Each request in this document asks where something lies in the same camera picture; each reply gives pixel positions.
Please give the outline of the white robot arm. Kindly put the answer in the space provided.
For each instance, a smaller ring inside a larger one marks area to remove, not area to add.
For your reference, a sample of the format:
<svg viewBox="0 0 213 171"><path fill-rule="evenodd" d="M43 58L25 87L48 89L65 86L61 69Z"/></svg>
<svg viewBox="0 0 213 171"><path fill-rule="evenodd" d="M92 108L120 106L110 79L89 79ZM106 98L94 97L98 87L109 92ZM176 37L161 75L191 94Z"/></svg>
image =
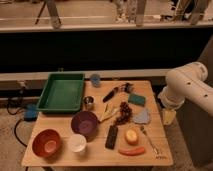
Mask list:
<svg viewBox="0 0 213 171"><path fill-rule="evenodd" d="M186 99L213 116L213 87L205 83L207 76L207 67L201 62L192 62L166 73L166 86L158 94L163 105L164 125L173 122Z"/></svg>

